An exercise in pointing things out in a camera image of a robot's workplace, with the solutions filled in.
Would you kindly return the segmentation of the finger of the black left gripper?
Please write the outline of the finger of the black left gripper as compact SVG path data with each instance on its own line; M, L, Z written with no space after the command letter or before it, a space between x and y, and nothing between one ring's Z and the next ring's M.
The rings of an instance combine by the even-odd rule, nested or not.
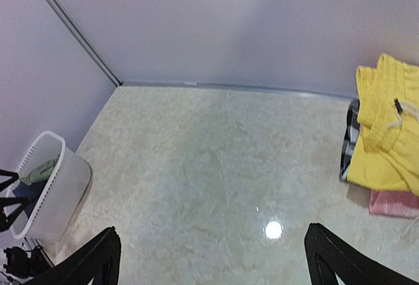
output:
M27 197L1 197L1 232L8 231L29 204Z
M4 191L8 187L10 187L12 184L14 184L16 181L20 179L19 174L17 172L12 172L8 170L2 170L0 169L0 176L1 177L8 177L5 181L0 183L0 192Z

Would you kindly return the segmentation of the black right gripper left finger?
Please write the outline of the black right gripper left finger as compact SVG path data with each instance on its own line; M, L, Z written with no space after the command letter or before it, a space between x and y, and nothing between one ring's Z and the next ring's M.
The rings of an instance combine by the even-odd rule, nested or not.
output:
M118 284L120 256L120 237L114 227L107 227L66 260L26 283Z

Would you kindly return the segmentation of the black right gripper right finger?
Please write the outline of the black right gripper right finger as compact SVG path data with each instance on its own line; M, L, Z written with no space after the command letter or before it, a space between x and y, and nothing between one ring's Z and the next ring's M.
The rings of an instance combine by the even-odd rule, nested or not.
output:
M320 223L311 223L304 247L312 284L416 284L364 256Z

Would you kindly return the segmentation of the yellow shorts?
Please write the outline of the yellow shorts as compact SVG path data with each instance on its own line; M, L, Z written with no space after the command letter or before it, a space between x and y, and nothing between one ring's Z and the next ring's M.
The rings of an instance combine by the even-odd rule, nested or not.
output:
M418 107L418 67L381 54L376 67L360 66L356 73L360 124L348 181L377 191L418 194L418 121L403 115L397 121L394 99Z

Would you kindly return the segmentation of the white laundry basket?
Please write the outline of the white laundry basket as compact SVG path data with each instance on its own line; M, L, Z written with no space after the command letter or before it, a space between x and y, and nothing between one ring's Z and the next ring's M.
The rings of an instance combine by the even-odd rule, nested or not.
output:
M23 211L10 227L14 239L25 237L44 242L58 242L69 226L86 193L92 171L88 163L72 152L63 137L52 131L42 132L28 149L18 174L26 176L46 161L59 157L43 191L29 211ZM15 197L17 181L7 188L6 197Z

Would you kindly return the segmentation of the navy blue garment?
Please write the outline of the navy blue garment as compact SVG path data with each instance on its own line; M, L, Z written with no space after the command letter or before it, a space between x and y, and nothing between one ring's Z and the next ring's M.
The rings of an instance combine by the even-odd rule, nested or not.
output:
M12 192L15 197L28 198L30 204L35 204L39 199L44 186L43 182L33 183L31 185L20 182Z

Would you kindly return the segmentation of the olive green garment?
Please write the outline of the olive green garment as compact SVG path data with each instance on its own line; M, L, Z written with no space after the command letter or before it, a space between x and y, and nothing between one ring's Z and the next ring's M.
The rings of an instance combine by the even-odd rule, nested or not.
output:
M59 157L44 162L30 171L26 176L20 178L20 182L30 186L42 181L47 181L57 165Z

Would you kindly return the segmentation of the pink folded garment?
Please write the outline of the pink folded garment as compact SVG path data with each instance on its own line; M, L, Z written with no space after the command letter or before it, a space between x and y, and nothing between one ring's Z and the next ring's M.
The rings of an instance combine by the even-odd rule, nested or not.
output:
M418 196L407 191L371 191L369 213L396 218L417 218Z

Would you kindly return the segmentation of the black white patterned garment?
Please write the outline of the black white patterned garment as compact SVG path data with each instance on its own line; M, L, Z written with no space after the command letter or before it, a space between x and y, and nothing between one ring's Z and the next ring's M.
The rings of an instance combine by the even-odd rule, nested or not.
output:
M352 100L348 106L346 114L346 129L342 144L339 172L339 180L343 182L347 182L348 180L348 171L351 159L359 137L360 124L357 121L359 105L360 102L358 99Z

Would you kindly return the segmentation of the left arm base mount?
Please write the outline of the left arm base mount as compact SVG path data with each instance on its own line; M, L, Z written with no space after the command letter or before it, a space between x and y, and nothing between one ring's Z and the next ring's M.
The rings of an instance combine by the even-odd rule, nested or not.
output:
M6 274L17 278L33 278L54 266L42 246L36 246L31 250L13 246L4 249L3 253L6 255L6 263L3 265Z

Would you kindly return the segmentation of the white shorts drawstring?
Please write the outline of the white shorts drawstring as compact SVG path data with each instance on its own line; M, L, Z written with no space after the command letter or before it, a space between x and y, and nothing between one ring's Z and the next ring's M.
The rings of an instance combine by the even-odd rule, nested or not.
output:
M414 117L418 121L418 107L410 102L400 102L397 98L394 99L395 115L397 121L392 122L387 125L387 129L393 129L398 126L403 125L403 115L407 114L408 116Z

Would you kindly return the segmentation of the left aluminium corner post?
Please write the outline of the left aluminium corner post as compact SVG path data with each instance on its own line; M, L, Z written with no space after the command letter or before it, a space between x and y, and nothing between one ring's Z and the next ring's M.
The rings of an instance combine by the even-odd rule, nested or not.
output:
M69 13L59 0L45 0L49 7L53 10L58 19L62 22L65 28L70 32L73 38L78 42L81 48L87 53L89 58L99 67L101 72L112 82L115 87L122 86L123 82L119 79L117 74L112 70L111 66L105 61L99 51L90 42L88 37L82 32L76 22L72 19Z

